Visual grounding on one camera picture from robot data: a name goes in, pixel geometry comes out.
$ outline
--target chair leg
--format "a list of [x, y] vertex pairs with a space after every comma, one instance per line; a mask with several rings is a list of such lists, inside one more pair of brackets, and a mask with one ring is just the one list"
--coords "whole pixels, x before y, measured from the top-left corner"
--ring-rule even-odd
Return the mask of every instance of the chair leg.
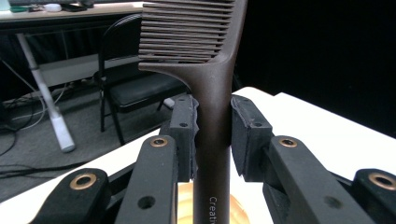
[[164, 99], [160, 101], [160, 104], [157, 107], [157, 111], [161, 110], [161, 107], [163, 107], [163, 101], [165, 101]]
[[104, 98], [104, 92], [100, 91], [99, 92], [100, 96], [100, 131], [104, 132], [105, 131], [105, 98]]
[[111, 117], [113, 118], [114, 121], [114, 125], [116, 126], [117, 136], [119, 137], [120, 144], [123, 146], [125, 145], [125, 141], [122, 136], [119, 118], [117, 117], [117, 111], [112, 104], [110, 104], [110, 111], [111, 111]]

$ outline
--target table leg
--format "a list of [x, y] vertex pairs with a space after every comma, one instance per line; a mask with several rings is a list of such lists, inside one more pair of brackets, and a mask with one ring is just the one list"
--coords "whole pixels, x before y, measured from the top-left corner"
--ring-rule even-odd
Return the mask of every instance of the table leg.
[[75, 143], [70, 135], [69, 130], [67, 129], [66, 123], [64, 122], [64, 117], [53, 102], [50, 90], [43, 77], [41, 76], [40, 69], [35, 62], [35, 58], [33, 57], [32, 51], [30, 50], [26, 38], [24, 34], [17, 34], [17, 38], [21, 44], [23, 53], [29, 63], [30, 71], [35, 78], [35, 82], [37, 83], [37, 86], [40, 89], [40, 92], [43, 95], [44, 101], [46, 102], [46, 105], [48, 107], [49, 118], [52, 123], [53, 130], [55, 131], [56, 138], [58, 139], [58, 143], [61, 147], [61, 151], [72, 151], [75, 148]]

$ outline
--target chair backrest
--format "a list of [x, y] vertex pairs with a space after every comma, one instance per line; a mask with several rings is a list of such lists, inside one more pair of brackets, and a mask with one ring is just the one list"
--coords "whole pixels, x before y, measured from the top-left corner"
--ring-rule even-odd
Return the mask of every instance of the chair backrest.
[[142, 15], [133, 14], [116, 21], [104, 33], [99, 48], [99, 70], [105, 61], [138, 55]]

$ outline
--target cable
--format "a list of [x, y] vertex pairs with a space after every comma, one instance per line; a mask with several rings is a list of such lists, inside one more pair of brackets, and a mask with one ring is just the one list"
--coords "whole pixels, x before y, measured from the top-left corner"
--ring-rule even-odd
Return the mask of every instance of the cable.
[[16, 129], [16, 131], [19, 131], [19, 130], [25, 128], [32, 121], [33, 113], [35, 112], [35, 105], [34, 104], [31, 104], [31, 109], [32, 109], [32, 111], [31, 111], [30, 115], [28, 115], [29, 119], [21, 127]]
[[[58, 103], [58, 101], [59, 101], [59, 100], [61, 99], [61, 97], [64, 95], [64, 92], [65, 92], [65, 90], [66, 90], [66, 85], [67, 85], [67, 83], [64, 83], [64, 87], [63, 87], [61, 93], [59, 94], [58, 98], [54, 101], [55, 104]], [[33, 116], [38, 115], [38, 114], [41, 114], [41, 113], [44, 113], [44, 112], [46, 112], [47, 110], [48, 110], [48, 109], [45, 108], [45, 110], [41, 110], [41, 111], [35, 112], [35, 113], [33, 114]], [[23, 116], [19, 116], [19, 117], [13, 118], [12, 120], [24, 119], [24, 118], [27, 118], [27, 117], [30, 117], [30, 116], [31, 116], [31, 115], [23, 115]]]
[[[11, 65], [9, 65], [9, 64], [8, 64], [6, 61], [4, 61], [3, 59], [1, 59], [1, 62], [2, 62], [2, 63], [3, 63], [3, 64], [4, 64], [15, 76], [17, 76], [24, 84], [26, 84], [32, 91], [37, 91], [32, 85], [30, 85], [29, 82], [27, 82], [23, 77], [21, 77], [21, 76], [11, 67]], [[41, 105], [42, 105], [42, 108], [43, 108], [43, 111], [44, 111], [45, 108], [46, 108], [46, 104], [44, 103], [44, 100], [43, 100], [42, 97], [38, 97], [38, 99], [40, 100]], [[21, 130], [25, 130], [25, 129], [28, 129], [28, 128], [31, 128], [31, 127], [37, 125], [37, 123], [40, 122], [43, 118], [44, 118], [44, 112], [41, 114], [41, 116], [40, 116], [40, 118], [38, 119], [38, 121], [36, 121], [34, 124], [32, 124], [32, 125], [30, 125], [30, 126], [27, 126], [27, 127], [22, 128]]]
[[3, 156], [4, 154], [8, 153], [15, 146], [15, 144], [17, 143], [17, 132], [15, 130], [9, 128], [9, 127], [3, 128], [3, 129], [8, 130], [11, 133], [13, 133], [14, 140], [12, 141], [11, 146], [9, 146], [5, 151], [0, 153], [0, 157]]
[[11, 103], [4, 103], [4, 105], [7, 109], [10, 109], [17, 107], [18, 104], [24, 104], [29, 101], [31, 101], [30, 98], [27, 98], [26, 96], [21, 96], [20, 98], [14, 99]]
[[[32, 96], [30, 99], [31, 99], [31, 103], [30, 103], [30, 104], [32, 104], [32, 105], [33, 105], [36, 101], [38, 101], [38, 100], [34, 100], [34, 97], [33, 97], [33, 96]], [[43, 113], [42, 110], [41, 110], [41, 111], [38, 111], [38, 112], [35, 112], [35, 113], [31, 114], [31, 115], [23, 115], [23, 116], [15, 117], [15, 118], [12, 118], [11, 120], [24, 119], [24, 118], [28, 118], [28, 117], [30, 117], [30, 116], [35, 116], [35, 115], [41, 114], [41, 113]]]
[[77, 162], [65, 166], [55, 166], [55, 167], [45, 167], [45, 168], [35, 168], [28, 165], [0, 165], [0, 167], [12, 167], [12, 166], [20, 166], [26, 167], [27, 169], [18, 169], [18, 170], [8, 170], [8, 171], [0, 171], [0, 179], [11, 178], [16, 176], [26, 176], [26, 175], [33, 175], [37, 173], [44, 173], [44, 172], [51, 172], [51, 171], [62, 171], [68, 170], [71, 168], [79, 167], [83, 164], [87, 163], [86, 161]]

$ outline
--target white table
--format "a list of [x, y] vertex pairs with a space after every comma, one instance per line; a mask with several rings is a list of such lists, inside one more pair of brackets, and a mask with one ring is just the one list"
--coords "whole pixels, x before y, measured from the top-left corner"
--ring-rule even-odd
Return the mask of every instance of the white table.
[[[253, 88], [244, 88], [236, 94], [255, 103], [273, 125], [275, 135], [289, 135], [302, 140], [328, 170], [348, 179], [353, 179], [355, 172], [363, 168], [377, 168], [396, 174], [393, 162], [395, 139], [285, 93], [272, 96]], [[157, 133], [149, 133], [81, 168], [100, 168], [113, 175], [134, 162], [143, 141]], [[262, 196], [262, 184], [245, 183], [237, 176], [234, 167], [231, 170], [231, 194], [246, 209], [250, 223], [272, 223]], [[63, 177], [1, 203], [0, 223], [31, 221]]]

